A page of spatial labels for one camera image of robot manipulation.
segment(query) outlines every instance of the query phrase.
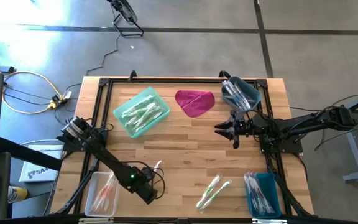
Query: pink cloth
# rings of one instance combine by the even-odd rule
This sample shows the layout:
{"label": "pink cloth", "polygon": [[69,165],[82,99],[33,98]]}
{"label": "pink cloth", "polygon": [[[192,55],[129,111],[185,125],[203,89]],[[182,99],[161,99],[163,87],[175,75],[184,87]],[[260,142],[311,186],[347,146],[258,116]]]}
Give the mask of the pink cloth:
{"label": "pink cloth", "polygon": [[179,90],[175,99],[187,116],[198,117],[211,109],[215,104],[215,97],[211,92]]}

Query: concrete floor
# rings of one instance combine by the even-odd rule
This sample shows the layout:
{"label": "concrete floor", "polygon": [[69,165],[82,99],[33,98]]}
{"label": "concrete floor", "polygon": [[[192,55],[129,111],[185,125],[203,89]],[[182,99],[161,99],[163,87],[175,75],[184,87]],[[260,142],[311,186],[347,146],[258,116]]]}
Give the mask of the concrete floor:
{"label": "concrete floor", "polygon": [[[129,2],[144,27],[258,29],[252,0]],[[116,32],[25,31],[9,25],[111,27],[113,16],[104,0],[3,3],[0,14],[15,15],[0,16],[0,65],[41,73],[60,91],[81,82],[88,69],[115,49]],[[266,29],[358,30],[358,0],[260,0],[260,7]],[[324,108],[358,93],[358,35],[267,34],[267,46],[273,75],[285,79],[291,106]],[[267,77],[259,34],[149,32],[144,38],[120,38],[119,52],[89,75],[129,75],[136,70],[138,75],[215,77],[222,69],[240,77]],[[13,77],[9,84],[43,96],[54,94],[30,75]],[[9,102],[23,110],[39,109]],[[58,116],[72,113],[59,110]],[[54,138],[61,127],[53,111],[28,116],[2,106],[0,136],[15,142]],[[356,171],[349,146],[345,138],[337,138],[314,152],[320,137],[316,132],[302,140],[315,213],[358,221],[358,181],[342,181],[342,175]],[[14,162],[12,168],[21,169],[21,163]],[[41,215],[46,199],[43,195],[14,204],[14,217]]]}

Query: plastic container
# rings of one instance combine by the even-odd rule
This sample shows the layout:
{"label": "plastic container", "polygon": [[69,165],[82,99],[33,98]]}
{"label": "plastic container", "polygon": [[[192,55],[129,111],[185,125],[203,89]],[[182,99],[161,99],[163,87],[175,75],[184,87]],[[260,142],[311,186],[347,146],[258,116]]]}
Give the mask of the plastic container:
{"label": "plastic container", "polygon": [[106,182],[110,178],[110,172],[94,172],[91,177],[91,182],[88,191],[88,197],[86,198],[85,215],[89,217],[111,217],[117,210],[119,189],[121,186],[118,184],[117,179],[114,177],[113,193],[109,196],[109,206],[106,211],[101,210],[101,213],[95,213],[91,211],[92,204],[99,191],[106,185]]}
{"label": "plastic container", "polygon": [[[154,95],[157,102],[165,109],[166,112],[161,114],[158,118],[156,118],[154,121],[152,121],[150,124],[146,125],[144,128],[139,130],[138,132],[132,134],[130,130],[128,130],[125,127],[125,121],[122,120],[121,115],[122,112],[125,110],[128,110],[130,107],[134,106],[136,103],[143,100],[145,97],[149,95]],[[147,89],[143,90],[141,93],[130,99],[129,101],[125,102],[123,105],[116,108],[112,113],[115,115],[117,120],[120,122],[121,126],[125,129],[125,131],[128,133],[128,135],[132,138],[137,138],[141,134],[143,134],[145,131],[150,129],[152,126],[156,125],[158,122],[160,122],[162,119],[166,118],[170,112],[170,108],[167,105],[167,103],[161,98],[161,96],[158,95],[158,93],[152,88],[148,87]]]}
{"label": "plastic container", "polygon": [[[231,77],[229,78],[229,81],[232,82],[233,84],[235,82],[237,82],[237,84],[239,85],[241,91],[248,96],[248,98],[251,98],[252,100],[254,100],[254,102],[249,102],[249,104],[251,105],[251,109],[254,109],[256,107],[256,105],[258,105],[258,103],[261,101],[262,99],[262,95],[260,94],[260,92],[255,89],[254,87],[252,87],[250,84],[248,84],[247,82],[245,82],[244,80],[242,80],[239,77]],[[227,90],[222,86],[222,99],[229,104],[233,109],[235,109],[237,112],[241,112],[242,110],[235,104],[233,99],[229,99],[226,96],[230,96],[230,94],[227,92]]]}
{"label": "plastic container", "polygon": [[247,192],[247,202],[249,213],[255,218],[277,218],[281,216],[281,208],[278,202],[277,190],[276,190],[276,181],[274,180],[273,174],[261,173],[256,174],[256,178],[259,183],[260,190],[265,195],[266,200],[273,207],[275,213],[265,213],[263,215],[259,214],[256,211],[251,202],[251,197],[249,196],[249,191],[246,187]]}

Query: clear plastic container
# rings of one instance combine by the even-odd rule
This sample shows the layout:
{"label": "clear plastic container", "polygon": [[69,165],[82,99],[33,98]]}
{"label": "clear plastic container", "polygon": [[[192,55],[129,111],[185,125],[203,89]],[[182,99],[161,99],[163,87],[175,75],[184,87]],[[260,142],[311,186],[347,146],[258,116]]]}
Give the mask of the clear plastic container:
{"label": "clear plastic container", "polygon": [[104,211],[99,209],[97,212],[91,211],[91,207],[96,197],[98,196],[99,191],[106,185],[108,179],[110,178],[110,172],[94,172],[91,177],[88,198],[86,198],[85,205],[85,215],[89,217],[111,217],[115,214],[117,210],[119,189],[121,186],[118,184],[117,179],[114,178],[113,190],[108,196],[109,205]]}
{"label": "clear plastic container", "polygon": [[[159,106],[161,106],[164,110],[164,113],[162,113],[158,118],[155,118],[153,121],[151,121],[148,125],[144,126],[139,131],[133,132],[129,129],[129,127],[125,126],[125,124],[128,122],[127,119],[122,118],[122,113],[129,108],[133,107],[143,99],[145,99],[148,96],[154,96],[154,100],[158,103]],[[128,133],[128,135],[132,138],[137,138],[141,134],[143,134],[145,131],[150,129],[152,126],[156,125],[158,122],[160,122],[162,119],[166,118],[170,112],[170,108],[167,105],[167,103],[161,98],[161,96],[158,95],[158,93],[152,88],[148,87],[147,89],[143,90],[141,93],[130,99],[129,101],[125,102],[123,105],[116,108],[112,113],[115,115],[117,120],[120,122],[121,126],[124,127],[125,131]]]}

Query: wooden table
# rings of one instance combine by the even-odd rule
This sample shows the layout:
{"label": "wooden table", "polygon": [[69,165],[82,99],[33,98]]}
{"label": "wooden table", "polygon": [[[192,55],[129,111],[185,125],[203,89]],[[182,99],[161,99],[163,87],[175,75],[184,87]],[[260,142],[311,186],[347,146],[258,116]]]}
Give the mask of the wooden table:
{"label": "wooden table", "polygon": [[[75,110],[77,116],[92,117],[99,78],[84,77]],[[291,118],[283,79],[268,78],[267,82],[274,117]],[[139,138],[132,139],[112,111],[149,86],[155,88],[168,103],[171,112],[167,118]],[[216,103],[200,117],[189,118],[175,101],[175,93],[178,90],[211,91]],[[138,195],[121,189],[116,217],[250,217],[243,175],[248,171],[266,172],[265,157],[259,152],[259,144],[253,138],[240,136],[240,148],[235,150],[232,148],[232,142],[214,133],[214,125],[227,120],[231,109],[222,101],[220,92],[221,84],[215,83],[114,84],[108,114],[108,123],[114,125],[114,130],[109,133],[106,148],[120,160],[139,160],[150,166],[162,159],[161,168],[165,171],[164,179],[167,185],[165,195],[150,205],[146,205]],[[99,122],[104,108],[103,100],[100,108]],[[76,152],[63,161],[51,212],[61,208],[77,188],[83,156],[83,152]],[[292,154],[283,154],[282,157],[288,188],[302,206],[313,213],[301,162]],[[101,163],[99,171],[107,172],[109,169]],[[231,179],[232,184],[200,214],[195,205],[219,172],[223,174],[224,181]],[[160,194],[162,185],[159,184],[155,188]],[[87,194],[88,188],[84,191],[81,211],[85,207]],[[280,190],[278,194],[284,211]]]}

